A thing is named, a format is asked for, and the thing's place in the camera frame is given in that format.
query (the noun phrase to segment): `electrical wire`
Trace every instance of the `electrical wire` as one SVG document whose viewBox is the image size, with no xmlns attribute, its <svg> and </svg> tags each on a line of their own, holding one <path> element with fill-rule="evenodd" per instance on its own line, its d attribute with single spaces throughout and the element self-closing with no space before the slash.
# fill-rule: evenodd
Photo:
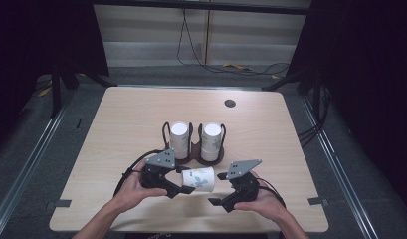
<svg viewBox="0 0 407 239">
<path fill-rule="evenodd" d="M 298 134 L 299 137 L 305 135 L 303 138 L 300 138 L 300 142 L 303 142 L 306 140 L 306 142 L 302 144 L 302 148 L 306 147 L 318 135 L 318 133 L 323 128 L 324 122 L 326 121 L 327 112 L 328 112 L 329 104 L 330 104 L 330 100 L 331 100 L 330 92 L 326 89 L 326 87 L 323 87 L 322 100 L 323 100 L 323 104 L 324 104 L 324 112 L 323 112 L 323 115 L 322 115 L 320 121 L 318 122 L 318 124 L 310 129 Z"/>
<path fill-rule="evenodd" d="M 202 64 L 197 55 L 196 52 L 194 50 L 194 45 L 193 45 L 193 41 L 191 40 L 191 35 L 190 35 L 190 30 L 188 28 L 188 23 L 187 23 L 187 18 L 185 16 L 185 9 L 182 9 L 182 15 L 183 15 L 183 21 L 182 21 L 182 26 L 181 26 L 181 34 L 180 34 L 180 38 L 179 38 L 179 42 L 178 42 L 178 49 L 177 49 L 177 59 L 178 62 L 181 63 L 184 66 L 200 66 L 203 69 L 211 72 L 211 73 L 231 73 L 231 74 L 236 74 L 236 75 L 240 75 L 240 76 L 247 76 L 247 77 L 252 77 L 252 76 L 258 76 L 258 75 L 275 75 L 275 74 L 280 74 L 282 72 L 284 72 L 288 67 L 289 67 L 289 63 L 274 63 L 271 65 L 268 65 L 262 72 L 253 72 L 253 71 L 248 71 L 248 72 L 241 72 L 241 71 L 228 71 L 228 70 L 224 70 L 224 69 L 219 69 L 216 67 L 212 67 L 212 66 L 207 66 Z M 179 53 L 181 50 L 181 42 L 182 42 L 182 38 L 183 38 L 183 32 L 184 32 L 184 27 L 187 31 L 187 35 L 188 35 L 188 39 L 190 42 L 190 46 L 191 46 L 191 50 L 193 52 L 194 58 L 197 61 L 197 64 L 186 64 L 184 62 L 181 61 L 181 59 L 179 58 Z M 276 71 L 276 72 L 272 72 L 272 73 L 268 73 L 268 70 L 273 67 L 273 66 L 278 66 L 278 65 L 285 65 L 283 69 Z"/>
<path fill-rule="evenodd" d="M 118 192 L 121 190 L 121 188 L 122 188 L 123 184 L 125 183 L 125 181 L 129 178 L 129 176 L 130 176 L 133 172 L 138 172 L 137 170 L 134 170 L 134 169 L 135 169 L 135 167 L 136 167 L 145 157 L 147 157 L 147 156 L 149 156 L 149 155 L 151 155 L 151 154 L 154 154 L 154 153 L 160 153 L 160 152 L 162 152 L 162 151 L 163 151 L 163 150 L 155 149 L 155 150 L 152 150 L 152 151 L 149 151 L 149 152 L 145 153 L 145 154 L 142 155 L 140 158 L 138 158 L 138 159 L 132 164 L 132 166 L 130 166 L 130 167 L 125 171 L 125 173 L 122 174 L 122 178 L 121 178 L 121 180 L 119 181 L 118 185 L 116 186 L 116 189 L 115 189 L 115 192 L 113 193 L 113 196 L 116 196 L 116 195 L 118 194 Z"/>
<path fill-rule="evenodd" d="M 282 196 L 280 195 L 280 193 L 277 191 L 277 189 L 275 189 L 275 187 L 274 187 L 269 181 L 267 181 L 267 180 L 265 180 L 265 179 L 263 179 L 263 178 L 260 178 L 260 177 L 258 177 L 258 178 L 256 178 L 256 179 L 262 180 L 262 181 L 266 182 L 266 183 L 269 185 L 269 187 L 259 186 L 259 188 L 260 188 L 260 189 L 263 189 L 263 190 L 267 190 L 267 191 L 271 192 L 272 194 L 274 194 L 275 197 L 281 202 L 281 204 L 282 204 L 285 208 L 287 208 L 284 199 L 282 198 Z"/>
</svg>

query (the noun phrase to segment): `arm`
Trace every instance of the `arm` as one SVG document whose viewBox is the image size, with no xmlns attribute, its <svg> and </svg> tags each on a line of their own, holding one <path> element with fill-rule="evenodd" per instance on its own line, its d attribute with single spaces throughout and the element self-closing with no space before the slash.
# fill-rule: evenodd
<svg viewBox="0 0 407 239">
<path fill-rule="evenodd" d="M 144 168 L 144 160 L 141 161 L 136 171 Z M 119 193 L 109 201 L 92 220 L 77 233 L 73 239 L 103 238 L 113 221 L 119 214 L 137 206 L 144 198 L 166 195 L 166 190 L 160 188 L 146 189 L 140 184 L 140 173 L 133 172 L 125 181 Z"/>
<path fill-rule="evenodd" d="M 259 181 L 261 186 L 268 186 L 265 182 Z M 255 201 L 239 202 L 234 206 L 236 210 L 254 211 L 261 216 L 277 223 L 287 239 L 306 239 L 308 236 L 297 223 L 294 216 L 278 201 L 269 191 L 259 190 Z"/>
</svg>

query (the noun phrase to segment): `human hand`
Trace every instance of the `human hand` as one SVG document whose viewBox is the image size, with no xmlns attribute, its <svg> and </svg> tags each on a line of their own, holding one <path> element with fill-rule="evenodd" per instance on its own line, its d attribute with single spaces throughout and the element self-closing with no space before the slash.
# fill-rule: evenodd
<svg viewBox="0 0 407 239">
<path fill-rule="evenodd" d="M 259 178 L 259 175 L 251 171 L 251 173 Z M 268 185 L 259 180 L 261 186 L 268 187 Z M 234 209 L 241 211 L 254 211 L 259 213 L 261 216 L 278 222 L 285 214 L 288 213 L 287 209 L 281 204 L 277 197 L 267 190 L 259 190 L 259 194 L 256 200 L 252 202 L 239 202 L 234 205 Z"/>
<path fill-rule="evenodd" d="M 167 194 L 165 189 L 144 188 L 140 184 L 141 171 L 145 166 L 145 160 L 142 160 L 134 169 L 134 172 L 123 184 L 119 193 L 112 199 L 118 208 L 119 213 L 136 207 L 143 199 L 147 197 L 159 197 Z"/>
</svg>

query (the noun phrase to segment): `white cup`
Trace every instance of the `white cup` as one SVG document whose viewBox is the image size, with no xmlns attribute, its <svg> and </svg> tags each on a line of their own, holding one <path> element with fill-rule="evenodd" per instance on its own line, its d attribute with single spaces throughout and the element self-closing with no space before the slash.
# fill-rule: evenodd
<svg viewBox="0 0 407 239">
<path fill-rule="evenodd" d="M 171 127 L 169 147 L 175 151 L 176 159 L 184 159 L 188 155 L 188 125 L 185 122 L 175 122 Z"/>
<path fill-rule="evenodd" d="M 181 172 L 182 185 L 196 188 L 195 191 L 212 192 L 215 188 L 213 167 L 204 167 Z"/>
<path fill-rule="evenodd" d="M 201 149 L 200 156 L 206 161 L 215 161 L 218 159 L 219 150 L 215 152 L 208 152 L 205 149 Z"/>
<path fill-rule="evenodd" d="M 209 122 L 203 127 L 202 150 L 208 153 L 218 152 L 221 148 L 221 126 L 215 122 Z"/>
</svg>

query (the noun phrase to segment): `wooden table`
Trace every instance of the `wooden table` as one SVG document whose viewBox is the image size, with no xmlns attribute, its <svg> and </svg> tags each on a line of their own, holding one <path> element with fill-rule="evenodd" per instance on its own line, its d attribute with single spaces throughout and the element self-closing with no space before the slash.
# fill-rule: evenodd
<svg viewBox="0 0 407 239">
<path fill-rule="evenodd" d="M 226 100 L 235 101 L 233 108 Z M 305 162 L 284 98 L 279 93 L 232 90 L 109 88 L 79 153 L 61 199 L 69 208 L 56 208 L 50 227 L 78 231 L 112 198 L 127 167 L 144 153 L 163 149 L 161 129 L 166 122 L 192 122 L 192 141 L 199 123 L 220 122 L 227 134 L 223 161 L 215 173 L 228 171 L 232 161 L 262 159 L 255 171 L 271 182 L 306 232 L 322 232 L 328 224 Z M 195 160 L 191 168 L 205 167 Z M 168 179 L 179 183 L 174 171 Z M 147 198 L 121 214 L 111 230 L 171 233 L 265 233 L 278 226 L 253 212 L 212 206 L 207 198 L 233 192 L 229 181 L 216 179 L 213 193 Z"/>
</svg>

